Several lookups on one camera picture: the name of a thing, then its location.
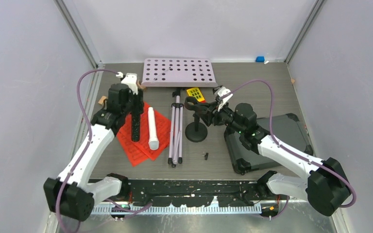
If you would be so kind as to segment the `black silver microphone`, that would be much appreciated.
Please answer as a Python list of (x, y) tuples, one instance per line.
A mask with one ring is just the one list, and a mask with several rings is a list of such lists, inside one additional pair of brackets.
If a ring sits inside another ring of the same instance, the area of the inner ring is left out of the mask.
[(140, 140), (140, 117), (141, 110), (134, 109), (131, 112), (131, 140), (133, 142), (138, 142)]

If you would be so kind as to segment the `black mic stand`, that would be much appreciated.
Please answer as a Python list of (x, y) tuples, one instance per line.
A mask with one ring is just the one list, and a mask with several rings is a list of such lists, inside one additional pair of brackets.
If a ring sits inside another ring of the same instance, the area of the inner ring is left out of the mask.
[(184, 107), (187, 110), (193, 111), (194, 121), (189, 123), (185, 129), (186, 138), (194, 143), (202, 142), (206, 139), (208, 131), (207, 127), (200, 122), (202, 113), (205, 112), (205, 106), (197, 101), (194, 97), (186, 97)]

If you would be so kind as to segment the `yellow red blue toy block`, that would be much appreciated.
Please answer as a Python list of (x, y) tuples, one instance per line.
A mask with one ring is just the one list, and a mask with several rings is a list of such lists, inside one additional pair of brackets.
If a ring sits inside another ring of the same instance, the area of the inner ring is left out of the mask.
[(205, 103), (205, 98), (198, 87), (192, 87), (186, 90), (189, 97), (194, 97), (198, 102)]

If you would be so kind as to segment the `red sheet music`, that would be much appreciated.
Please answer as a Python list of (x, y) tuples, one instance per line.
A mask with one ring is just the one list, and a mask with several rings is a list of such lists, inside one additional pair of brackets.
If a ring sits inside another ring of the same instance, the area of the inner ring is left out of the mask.
[[(140, 130), (148, 131), (148, 139), (149, 141), (149, 127), (148, 127), (148, 108), (149, 104), (144, 103), (144, 113), (141, 115), (141, 126)], [(151, 150), (149, 148), (149, 159), (154, 161), (158, 158), (158, 156), (163, 152), (165, 148), (169, 146), (170, 143), (170, 125), (171, 121), (155, 110), (155, 121), (156, 121), (156, 129), (157, 129), (157, 136), (159, 140), (159, 149), (158, 150)], [(131, 123), (131, 115), (128, 115), (125, 119), (125, 123)]]
[(130, 164), (137, 166), (146, 160), (149, 160), (148, 131), (140, 131), (140, 140), (132, 141), (131, 123), (126, 122), (117, 133), (117, 139), (123, 148)]

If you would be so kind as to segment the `white toy microphone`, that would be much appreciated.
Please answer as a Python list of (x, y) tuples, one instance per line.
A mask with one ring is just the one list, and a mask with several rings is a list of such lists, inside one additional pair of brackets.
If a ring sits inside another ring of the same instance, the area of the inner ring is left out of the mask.
[(159, 140), (157, 136), (155, 111), (152, 107), (148, 108), (148, 127), (149, 127), (149, 141), (148, 145), (151, 150), (159, 149)]

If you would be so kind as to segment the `white music stand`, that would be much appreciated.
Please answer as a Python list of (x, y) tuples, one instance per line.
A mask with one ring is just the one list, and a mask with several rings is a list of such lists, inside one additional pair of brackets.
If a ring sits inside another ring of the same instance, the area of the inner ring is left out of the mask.
[(174, 102), (171, 104), (171, 127), (168, 164), (176, 167), (183, 162), (183, 113), (181, 92), (199, 87), (215, 87), (214, 71), (207, 58), (146, 58), (141, 84), (146, 87), (170, 87)]

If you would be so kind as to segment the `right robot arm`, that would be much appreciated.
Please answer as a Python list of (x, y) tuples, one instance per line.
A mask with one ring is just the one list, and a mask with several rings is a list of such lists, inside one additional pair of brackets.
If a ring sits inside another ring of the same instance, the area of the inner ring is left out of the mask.
[(331, 216), (338, 208), (355, 203), (356, 193), (336, 159), (322, 160), (279, 140), (272, 130), (258, 124), (250, 104), (240, 103), (235, 110), (227, 105), (218, 109), (217, 102), (200, 103), (186, 98), (185, 105), (207, 126), (227, 126), (239, 133), (244, 148), (270, 158), (296, 174), (291, 177), (276, 171), (267, 172), (257, 181), (260, 197), (271, 199), (274, 195), (285, 195), (305, 200), (324, 216)]

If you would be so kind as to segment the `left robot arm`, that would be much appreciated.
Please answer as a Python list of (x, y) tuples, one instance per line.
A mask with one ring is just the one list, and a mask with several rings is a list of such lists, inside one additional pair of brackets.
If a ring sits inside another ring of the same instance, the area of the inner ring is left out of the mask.
[(133, 135), (140, 138), (140, 115), (143, 113), (143, 91), (137, 85), (113, 84), (103, 107), (94, 114), (85, 141), (57, 178), (47, 178), (43, 188), (49, 210), (78, 221), (85, 221), (93, 208), (114, 197), (126, 200), (130, 194), (128, 178), (109, 173), (89, 183), (90, 175), (106, 147), (116, 138), (131, 116)]

